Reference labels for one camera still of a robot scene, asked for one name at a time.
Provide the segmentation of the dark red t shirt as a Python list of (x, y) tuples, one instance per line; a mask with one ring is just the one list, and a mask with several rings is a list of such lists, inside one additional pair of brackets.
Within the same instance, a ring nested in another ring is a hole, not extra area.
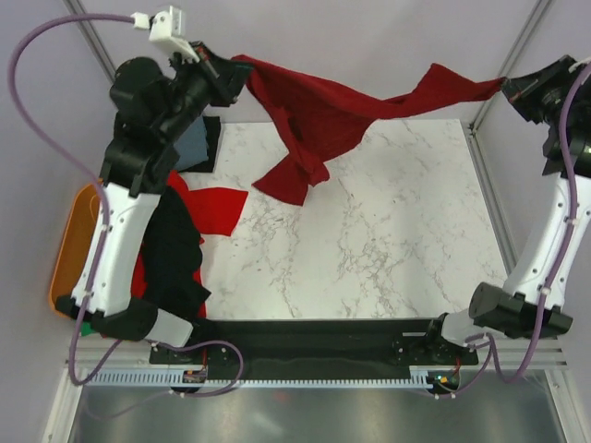
[(475, 82), (433, 64), (412, 91), (378, 99), (341, 83), (245, 54), (233, 59), (252, 65), (247, 88), (271, 118), (287, 149), (286, 156), (253, 186), (295, 206), (304, 204), (310, 187), (329, 179), (325, 163), (356, 148), (375, 121), (486, 101), (500, 91), (503, 83), (502, 78)]

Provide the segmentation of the orange plastic basket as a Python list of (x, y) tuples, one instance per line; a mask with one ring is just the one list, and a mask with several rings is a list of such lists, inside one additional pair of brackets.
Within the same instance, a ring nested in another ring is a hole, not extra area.
[(100, 199), (92, 184), (79, 190), (71, 206), (49, 289), (49, 305), (59, 317), (65, 315), (58, 312), (54, 304), (58, 296), (71, 293), (82, 274), (99, 206)]

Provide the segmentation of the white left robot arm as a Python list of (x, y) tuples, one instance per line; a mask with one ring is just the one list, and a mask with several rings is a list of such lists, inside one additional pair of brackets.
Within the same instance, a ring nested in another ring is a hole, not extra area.
[(195, 362), (202, 340), (195, 325), (130, 292), (146, 229), (163, 210), (167, 180), (179, 155), (177, 140), (211, 105), (235, 103), (252, 64), (223, 59), (202, 43), (189, 59), (170, 58), (175, 77), (167, 77), (149, 57), (126, 61), (115, 72), (110, 98), (117, 113), (107, 146), (97, 195), (101, 200), (87, 259), (71, 293), (55, 309), (77, 322), (124, 341), (158, 341), (183, 363)]

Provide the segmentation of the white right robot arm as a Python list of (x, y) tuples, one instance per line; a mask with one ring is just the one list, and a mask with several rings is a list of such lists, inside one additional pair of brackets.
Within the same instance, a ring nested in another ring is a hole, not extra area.
[(546, 124), (542, 188), (547, 200), (505, 283), (480, 283), (470, 306), (434, 320), (424, 355), (444, 363), (456, 345), (489, 333), (511, 339), (555, 338), (569, 331), (566, 282), (590, 223), (590, 61), (569, 55), (501, 89), (524, 120)]

